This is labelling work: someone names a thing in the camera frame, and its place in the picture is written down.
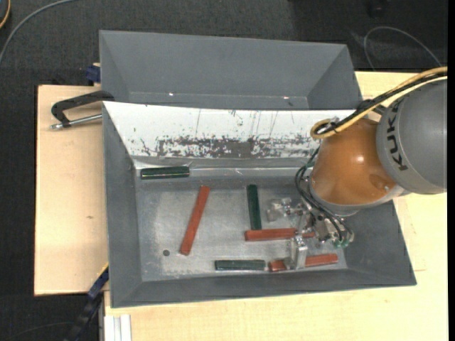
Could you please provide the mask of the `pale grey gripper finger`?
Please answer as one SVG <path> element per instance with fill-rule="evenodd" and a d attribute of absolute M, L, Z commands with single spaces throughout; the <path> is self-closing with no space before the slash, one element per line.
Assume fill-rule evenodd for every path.
<path fill-rule="evenodd" d="M 306 258 L 308 255 L 308 245 L 301 236 L 295 236 L 291 240 L 290 247 L 290 267 L 294 270 L 306 268 Z"/>
<path fill-rule="evenodd" d="M 268 222 L 278 220 L 295 220 L 304 213 L 300 202 L 294 202 L 290 197 L 273 199 L 269 203 L 266 215 Z"/>

